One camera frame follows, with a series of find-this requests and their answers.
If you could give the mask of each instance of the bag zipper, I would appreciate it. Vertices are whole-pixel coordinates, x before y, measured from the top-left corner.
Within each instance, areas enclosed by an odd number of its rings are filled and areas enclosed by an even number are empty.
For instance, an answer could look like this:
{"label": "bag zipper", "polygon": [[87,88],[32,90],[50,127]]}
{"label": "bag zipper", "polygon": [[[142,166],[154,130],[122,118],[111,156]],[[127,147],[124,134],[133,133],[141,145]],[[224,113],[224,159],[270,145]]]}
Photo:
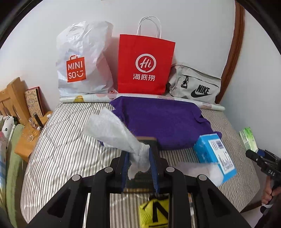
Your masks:
{"label": "bag zipper", "polygon": [[[193,77],[193,76],[189,76],[189,75],[186,75],[186,74],[182,74],[182,76],[186,76],[186,77],[192,77],[192,78],[196,78],[196,77]],[[218,87],[216,84],[213,84],[213,83],[209,83],[209,82],[206,82],[206,83],[208,83],[208,84],[211,84],[211,85],[214,85],[214,86],[216,86],[216,87]]]}
{"label": "bag zipper", "polygon": [[[192,69],[192,70],[198,71],[198,70],[196,70],[196,69],[194,69],[194,68],[192,68],[192,67],[189,67],[189,66],[187,66],[187,65],[183,65],[183,64],[173,64],[171,67],[175,67],[175,66],[187,67],[187,68],[190,68],[190,69]],[[214,77],[214,76],[212,76],[212,75],[209,75],[209,74],[207,74],[207,73],[203,73],[203,72],[201,72],[201,71],[198,71],[198,72],[200,72],[201,74],[207,75],[207,76],[209,76],[209,77],[213,77],[213,78],[215,78],[215,79],[217,79],[217,80],[220,80],[220,81],[221,81],[221,78]]]}

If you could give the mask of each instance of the gray bag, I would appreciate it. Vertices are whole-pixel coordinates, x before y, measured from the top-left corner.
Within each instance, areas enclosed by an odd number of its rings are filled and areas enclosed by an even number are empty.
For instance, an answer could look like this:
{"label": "gray bag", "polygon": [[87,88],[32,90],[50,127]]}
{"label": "gray bag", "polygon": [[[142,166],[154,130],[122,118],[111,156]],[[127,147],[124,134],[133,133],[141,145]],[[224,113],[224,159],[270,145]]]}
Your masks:
{"label": "gray bag", "polygon": [[184,63],[172,65],[170,94],[174,97],[215,103],[221,88],[221,80],[188,67]]}

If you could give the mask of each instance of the white wall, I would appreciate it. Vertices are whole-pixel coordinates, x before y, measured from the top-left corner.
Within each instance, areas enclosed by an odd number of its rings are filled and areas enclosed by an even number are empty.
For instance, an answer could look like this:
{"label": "white wall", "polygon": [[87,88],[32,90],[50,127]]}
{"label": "white wall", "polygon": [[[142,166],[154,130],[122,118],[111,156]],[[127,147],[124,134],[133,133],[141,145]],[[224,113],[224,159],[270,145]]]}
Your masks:
{"label": "white wall", "polygon": [[[175,60],[220,77],[234,28],[233,0],[44,0],[12,31],[0,50],[3,89],[20,76],[29,88],[40,86],[53,110],[59,99],[56,37],[81,21],[106,20],[114,25],[106,53],[116,78],[119,34],[135,34],[139,20],[154,15],[161,20],[162,38],[175,41]],[[144,35],[154,36],[146,23]]]}
{"label": "white wall", "polygon": [[[259,148],[281,156],[281,56],[261,25],[246,12],[241,53],[221,105],[238,132],[251,127]],[[265,174],[255,165],[261,190],[252,202],[261,199]]]}

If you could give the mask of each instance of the hi logo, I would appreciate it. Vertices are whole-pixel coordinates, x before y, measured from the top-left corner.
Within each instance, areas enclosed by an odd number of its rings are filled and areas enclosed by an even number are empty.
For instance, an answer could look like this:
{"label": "hi logo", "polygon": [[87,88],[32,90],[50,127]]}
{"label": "hi logo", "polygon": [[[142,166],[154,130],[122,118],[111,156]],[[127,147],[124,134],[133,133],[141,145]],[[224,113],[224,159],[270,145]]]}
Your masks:
{"label": "hi logo", "polygon": [[82,81],[86,79],[85,59],[77,55],[70,56],[66,61],[67,82]]}
{"label": "hi logo", "polygon": [[209,90],[210,90],[209,87],[206,87],[206,86],[203,86],[203,85],[199,85],[198,88],[193,90],[190,95],[192,97],[194,97],[194,98],[212,95],[212,94],[208,94]]}
{"label": "hi logo", "polygon": [[136,67],[140,72],[149,73],[156,67],[156,59],[153,55],[142,54],[136,59]]}

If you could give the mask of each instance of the white plastic bag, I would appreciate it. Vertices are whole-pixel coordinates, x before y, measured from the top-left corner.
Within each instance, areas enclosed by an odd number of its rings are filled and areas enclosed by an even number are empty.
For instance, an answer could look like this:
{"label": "white plastic bag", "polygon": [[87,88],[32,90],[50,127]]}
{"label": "white plastic bag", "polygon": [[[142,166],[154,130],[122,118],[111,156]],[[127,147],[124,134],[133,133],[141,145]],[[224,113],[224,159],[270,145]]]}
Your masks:
{"label": "white plastic bag", "polygon": [[57,37],[58,88],[60,97],[115,92],[112,75],[103,55],[113,25],[107,21],[81,22]]}
{"label": "white plastic bag", "polygon": [[184,175],[191,177],[197,177],[200,174],[204,174],[217,187],[223,182],[223,174],[217,163],[193,163],[181,161],[175,168],[181,171]]}
{"label": "white plastic bag", "polygon": [[90,115],[83,134],[102,141],[104,146],[129,152],[132,163],[128,171],[130,180],[138,171],[148,171],[150,146],[139,142],[121,120],[107,108],[103,108],[99,115],[94,113]]}

